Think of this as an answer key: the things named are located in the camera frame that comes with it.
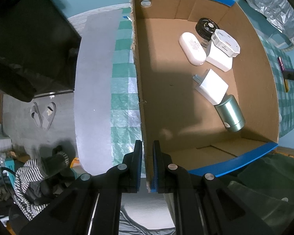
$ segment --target green cylinder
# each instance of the green cylinder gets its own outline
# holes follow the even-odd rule
[[[244,127],[245,119],[233,95],[226,95],[215,108],[229,132],[237,132]]]

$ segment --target gray slipper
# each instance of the gray slipper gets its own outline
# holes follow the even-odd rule
[[[51,102],[48,104],[45,111],[43,112],[43,129],[45,129],[46,131],[50,128],[50,125],[55,115],[55,111],[55,104],[54,102]]]
[[[37,127],[41,127],[41,116],[38,110],[38,106],[37,103],[34,102],[32,108],[30,109],[30,113],[31,113],[31,117],[34,119],[35,124],[37,125]]]

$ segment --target green and white checkered tablecloth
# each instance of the green and white checkered tablecloth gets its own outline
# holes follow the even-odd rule
[[[136,69],[133,61],[131,8],[123,8],[116,32],[111,78],[111,145],[113,165],[142,140]]]
[[[263,37],[259,36],[259,38],[267,53],[276,83],[279,112],[282,117],[279,137],[282,137],[294,129],[294,81],[288,80],[289,92],[286,93],[283,76],[278,64],[278,57],[281,57],[285,68],[293,69],[293,65],[290,57],[286,53],[267,42]]]

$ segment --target black round object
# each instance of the black round object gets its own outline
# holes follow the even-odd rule
[[[201,18],[195,26],[198,35],[207,41],[211,40],[211,36],[216,29],[220,29],[218,25],[211,19],[205,17]]]

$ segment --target metal bolt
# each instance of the metal bolt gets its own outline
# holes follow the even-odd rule
[[[213,180],[213,179],[214,179],[214,175],[211,174],[211,173],[207,173],[207,174],[205,174],[205,178],[206,178],[207,180]]]
[[[119,164],[118,165],[118,169],[119,170],[124,170],[124,169],[126,169],[127,168],[127,165],[126,164]]]
[[[170,170],[175,170],[175,169],[177,169],[177,165],[176,165],[176,164],[169,164],[169,165],[168,165],[168,168],[169,168]]]
[[[90,174],[84,173],[81,175],[81,180],[87,181],[88,179],[90,179],[90,177],[91,177]]]

